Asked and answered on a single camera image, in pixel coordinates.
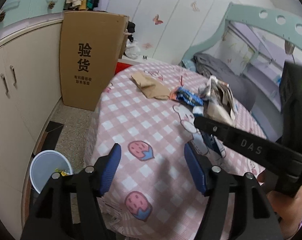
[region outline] silver screw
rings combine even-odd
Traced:
[[[53,179],[58,179],[58,178],[60,178],[60,173],[55,172],[55,173],[53,173],[53,174],[51,175],[51,177],[52,177]]]
[[[94,167],[93,166],[88,166],[84,170],[85,170],[86,173],[92,173],[92,172],[94,172]]]
[[[245,174],[245,176],[246,176],[248,179],[253,179],[253,178],[254,178],[254,175],[253,175],[252,173],[250,173],[250,172],[247,172],[247,173]]]
[[[215,172],[215,173],[219,173],[219,172],[221,171],[221,168],[220,168],[219,166],[213,166],[213,167],[211,168],[211,170],[212,170],[213,172]]]

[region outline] gray blanket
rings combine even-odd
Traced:
[[[209,78],[216,76],[230,85],[233,96],[248,110],[251,111],[256,94],[253,84],[245,77],[235,75],[232,70],[221,60],[209,54],[197,52],[194,54],[196,71]]]

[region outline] blue gripper pad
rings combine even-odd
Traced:
[[[103,196],[110,190],[112,180],[121,160],[121,146],[116,143],[108,155],[108,161],[101,174],[100,194]]]
[[[195,157],[196,153],[192,152],[191,147],[188,143],[184,145],[184,158],[188,164],[193,182],[195,184],[196,189],[205,194],[207,191],[206,186],[206,174],[203,172],[198,160]]]

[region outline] white plastic bucket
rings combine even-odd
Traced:
[[[30,180],[34,189],[40,194],[48,179],[58,169],[73,174],[72,167],[61,153],[54,150],[40,152],[30,165]]]

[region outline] human hand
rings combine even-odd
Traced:
[[[264,171],[257,177],[258,182],[264,182]],[[302,186],[294,198],[277,191],[266,194],[273,210],[282,218],[280,228],[284,239],[293,236],[299,229],[302,220]]]

